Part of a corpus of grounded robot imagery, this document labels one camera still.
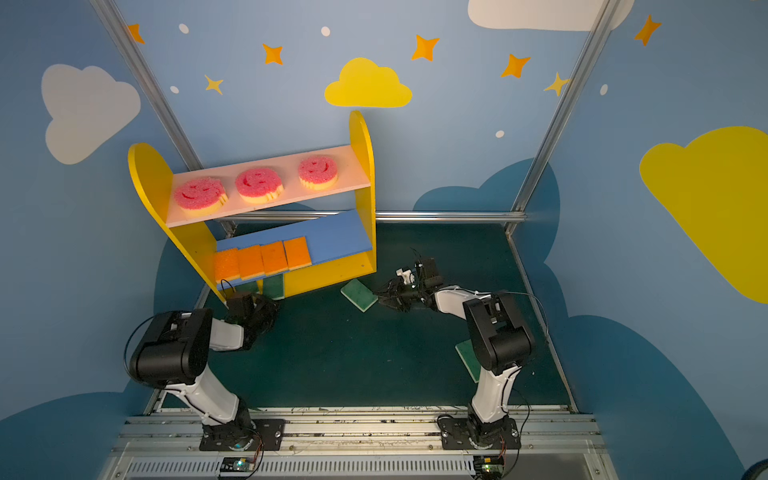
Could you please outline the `green sponge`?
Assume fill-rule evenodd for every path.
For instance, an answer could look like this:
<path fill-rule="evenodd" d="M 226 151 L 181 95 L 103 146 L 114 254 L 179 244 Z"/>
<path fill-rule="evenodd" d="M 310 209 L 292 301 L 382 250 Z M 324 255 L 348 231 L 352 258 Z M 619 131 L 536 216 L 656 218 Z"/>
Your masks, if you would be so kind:
<path fill-rule="evenodd" d="M 455 350 L 473 382 L 478 384 L 481 373 L 481 365 L 474 353 L 472 342 L 470 340 L 460 342 L 455 346 Z"/>
<path fill-rule="evenodd" d="M 345 284 L 341 294 L 361 312 L 366 312 L 378 301 L 378 296 L 358 279 Z"/>
<path fill-rule="evenodd" d="M 263 280 L 262 294 L 272 300 L 282 300 L 285 298 L 283 275 L 267 277 Z"/>
<path fill-rule="evenodd" d="M 253 294 L 260 294 L 260 285 L 258 281 L 252 281 L 245 284 L 237 285 L 235 287 L 237 292 L 251 292 Z"/>

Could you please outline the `orange sponge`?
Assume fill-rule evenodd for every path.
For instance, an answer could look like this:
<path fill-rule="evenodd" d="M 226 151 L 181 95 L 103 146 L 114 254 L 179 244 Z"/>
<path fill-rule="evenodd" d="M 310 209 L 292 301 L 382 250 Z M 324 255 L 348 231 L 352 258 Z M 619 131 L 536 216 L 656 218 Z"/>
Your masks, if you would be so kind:
<path fill-rule="evenodd" d="M 241 280 L 252 280 L 265 274 L 261 250 L 262 247 L 259 245 L 237 250 L 238 269 Z"/>
<path fill-rule="evenodd" d="M 312 265 L 312 259 L 305 237 L 285 240 L 283 242 L 283 248 L 289 270 L 293 271 Z"/>
<path fill-rule="evenodd" d="M 237 248 L 216 252 L 214 255 L 214 281 L 231 282 L 240 278 Z"/>
<path fill-rule="evenodd" d="M 281 274 L 289 269 L 282 241 L 262 245 L 260 247 L 260 253 L 265 276 Z"/>

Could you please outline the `pink smiley sponge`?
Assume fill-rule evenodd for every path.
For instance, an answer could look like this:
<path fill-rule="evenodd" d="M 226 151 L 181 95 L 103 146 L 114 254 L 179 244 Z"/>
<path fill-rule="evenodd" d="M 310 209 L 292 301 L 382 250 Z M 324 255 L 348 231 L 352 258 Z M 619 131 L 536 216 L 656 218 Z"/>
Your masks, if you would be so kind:
<path fill-rule="evenodd" d="M 270 168 L 251 168 L 241 172 L 235 180 L 240 197 L 251 204 L 265 204 L 276 200 L 284 191 L 282 179 Z"/>
<path fill-rule="evenodd" d="M 316 155 L 302 160 L 298 166 L 301 184 L 310 190 L 326 190 L 338 180 L 338 167 L 334 159 Z"/>
<path fill-rule="evenodd" d="M 223 183 L 213 177 L 190 180 L 173 192 L 173 200 L 188 217 L 215 213 L 229 200 Z"/>

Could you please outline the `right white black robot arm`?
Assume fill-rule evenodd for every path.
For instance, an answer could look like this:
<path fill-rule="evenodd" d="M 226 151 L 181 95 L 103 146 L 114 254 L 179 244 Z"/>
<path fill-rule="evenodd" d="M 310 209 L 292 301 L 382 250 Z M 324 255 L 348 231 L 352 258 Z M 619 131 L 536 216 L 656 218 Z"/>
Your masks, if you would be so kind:
<path fill-rule="evenodd" d="M 480 439 L 498 433 L 508 423 L 508 400 L 516 377 L 535 349 L 535 338 L 518 305 L 516 292 L 485 292 L 447 286 L 434 259 L 398 270 L 376 292 L 384 306 L 407 312 L 420 303 L 439 313 L 464 320 L 472 352 L 479 362 L 477 391 L 469 408 L 469 428 Z"/>

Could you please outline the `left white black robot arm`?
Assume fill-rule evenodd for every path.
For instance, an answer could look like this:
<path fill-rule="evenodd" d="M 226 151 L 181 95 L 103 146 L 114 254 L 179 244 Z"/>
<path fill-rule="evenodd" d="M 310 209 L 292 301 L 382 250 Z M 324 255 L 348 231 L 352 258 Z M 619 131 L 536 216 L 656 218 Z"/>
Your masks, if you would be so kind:
<path fill-rule="evenodd" d="M 135 382 L 174 395 L 211 429 L 246 429 L 250 417 L 245 401 L 212 372 L 210 353 L 249 350 L 273 327 L 279 311 L 277 301 L 251 292 L 237 292 L 229 303 L 224 320 L 208 308 L 155 314 L 134 330 L 144 332 L 133 352 L 128 352 L 132 339 L 123 349 L 124 369 Z"/>

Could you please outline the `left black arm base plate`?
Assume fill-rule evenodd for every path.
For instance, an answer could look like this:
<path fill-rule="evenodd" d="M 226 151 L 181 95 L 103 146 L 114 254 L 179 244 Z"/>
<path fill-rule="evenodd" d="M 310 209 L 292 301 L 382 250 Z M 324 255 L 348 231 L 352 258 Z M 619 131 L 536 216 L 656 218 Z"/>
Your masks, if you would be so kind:
<path fill-rule="evenodd" d="M 286 421 L 284 419 L 255 419 L 240 424 L 203 426 L 199 450 L 204 452 L 255 452 L 258 449 L 278 451 L 281 448 Z"/>

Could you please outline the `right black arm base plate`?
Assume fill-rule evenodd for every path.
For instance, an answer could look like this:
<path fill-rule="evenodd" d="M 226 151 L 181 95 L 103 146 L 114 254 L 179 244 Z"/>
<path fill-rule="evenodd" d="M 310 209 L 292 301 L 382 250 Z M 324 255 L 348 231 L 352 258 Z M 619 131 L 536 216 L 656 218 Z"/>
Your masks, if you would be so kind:
<path fill-rule="evenodd" d="M 508 416 L 483 423 L 474 415 L 467 418 L 440 415 L 436 425 L 444 450 L 516 450 L 521 447 L 517 424 Z"/>

